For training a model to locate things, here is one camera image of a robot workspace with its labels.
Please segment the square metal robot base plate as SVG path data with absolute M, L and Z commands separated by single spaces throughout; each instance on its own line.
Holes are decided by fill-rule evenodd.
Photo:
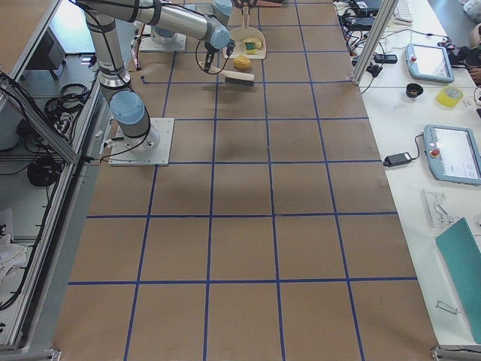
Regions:
M 112 146 L 113 156 L 108 158 L 111 166 L 167 166 L 170 161 L 171 144 L 174 133 L 174 118 L 151 119 L 150 133 L 147 139 L 126 138 L 120 126 Z

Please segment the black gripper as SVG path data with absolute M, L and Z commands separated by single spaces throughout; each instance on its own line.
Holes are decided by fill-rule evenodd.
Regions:
M 233 4 L 236 8 L 255 8 L 257 6 L 258 0 L 233 0 Z
M 206 47 L 206 56 L 204 58 L 204 71 L 209 71 L 216 55 L 215 47 Z

